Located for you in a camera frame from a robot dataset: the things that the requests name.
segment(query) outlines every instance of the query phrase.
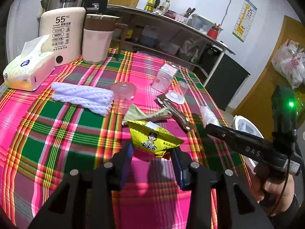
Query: cable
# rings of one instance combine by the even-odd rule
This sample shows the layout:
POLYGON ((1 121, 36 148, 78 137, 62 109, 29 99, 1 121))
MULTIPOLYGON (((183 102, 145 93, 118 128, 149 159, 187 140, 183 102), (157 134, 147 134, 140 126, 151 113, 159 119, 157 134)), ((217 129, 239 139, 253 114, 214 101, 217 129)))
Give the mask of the cable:
POLYGON ((220 26, 222 25, 222 23, 224 22, 224 20, 225 20, 225 18, 226 18, 226 16, 227 16, 227 13, 228 13, 229 6, 230 6, 230 4, 231 4, 231 1, 232 1, 232 0, 229 1, 229 4, 228 4, 227 9, 226 9, 225 16, 223 17, 222 22, 220 23, 220 26))
POLYGON ((287 182, 288 182, 288 177, 289 177, 289 169, 290 169, 290 158, 291 156, 288 157, 288 163, 287 163, 287 174, 286 174, 286 179, 285 179, 285 183, 284 183, 284 186, 283 186, 283 189, 282 189, 282 192, 281 192, 281 195, 277 201, 277 203, 275 204, 275 206, 273 207, 273 209, 271 210, 271 212, 268 214, 268 216, 270 217, 273 212, 275 211, 275 209, 277 208, 277 206, 279 205, 280 203, 280 200, 282 199, 283 197, 283 194, 284 194, 284 191, 285 191, 285 188, 286 188, 286 185, 287 185, 287 182))

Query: red container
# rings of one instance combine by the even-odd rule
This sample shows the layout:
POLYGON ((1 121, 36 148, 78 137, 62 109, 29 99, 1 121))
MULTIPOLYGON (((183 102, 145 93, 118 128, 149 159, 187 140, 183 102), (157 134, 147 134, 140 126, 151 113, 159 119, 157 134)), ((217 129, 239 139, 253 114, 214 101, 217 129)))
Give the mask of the red container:
POLYGON ((207 35, 213 39, 217 39, 219 29, 220 29, 220 24, 217 26, 215 23, 215 25, 213 25, 211 29, 208 31, 207 35))

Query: mug handle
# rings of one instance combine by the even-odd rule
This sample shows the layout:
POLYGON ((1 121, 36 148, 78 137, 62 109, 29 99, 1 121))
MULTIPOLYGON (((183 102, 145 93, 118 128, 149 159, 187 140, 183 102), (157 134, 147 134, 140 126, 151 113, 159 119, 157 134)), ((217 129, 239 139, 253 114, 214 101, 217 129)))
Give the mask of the mug handle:
POLYGON ((121 24, 121 23, 117 23, 115 24, 115 28, 119 28, 121 29, 121 41, 120 41, 120 46, 119 46, 119 55, 121 54, 121 50, 122 50, 122 45, 125 41, 125 38, 126 38, 126 34, 127 34, 127 31, 128 31, 128 26, 126 24, 121 24))

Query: plastic container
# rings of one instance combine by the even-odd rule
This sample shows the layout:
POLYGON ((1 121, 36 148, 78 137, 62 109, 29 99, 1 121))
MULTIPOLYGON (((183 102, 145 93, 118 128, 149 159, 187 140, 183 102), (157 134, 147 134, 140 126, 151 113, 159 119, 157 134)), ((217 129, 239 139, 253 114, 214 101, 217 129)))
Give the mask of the plastic container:
POLYGON ((179 81, 174 90, 170 90, 165 96, 172 102, 182 105, 188 88, 189 86, 185 82, 179 81))
POLYGON ((179 50, 180 46, 174 44, 174 43, 169 43, 169 42, 160 42, 160 49, 170 55, 176 55, 177 51, 179 50))
POLYGON ((140 44, 148 46, 148 47, 154 47, 156 44, 158 35, 159 35, 158 27, 151 27, 149 25, 146 25, 142 31, 142 35, 140 38, 140 44))
POLYGON ((162 11, 168 11, 168 8, 170 7, 170 0, 166 0, 164 3, 162 3, 161 10, 162 11))

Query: plastic lid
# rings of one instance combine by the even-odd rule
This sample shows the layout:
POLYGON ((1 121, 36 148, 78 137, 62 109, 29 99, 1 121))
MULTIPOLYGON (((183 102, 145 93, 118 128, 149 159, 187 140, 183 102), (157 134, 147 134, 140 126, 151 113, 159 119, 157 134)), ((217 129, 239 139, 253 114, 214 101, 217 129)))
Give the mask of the plastic lid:
POLYGON ((184 103, 183 96, 175 91, 170 90, 165 96, 174 103, 177 103, 180 105, 182 105, 184 103))

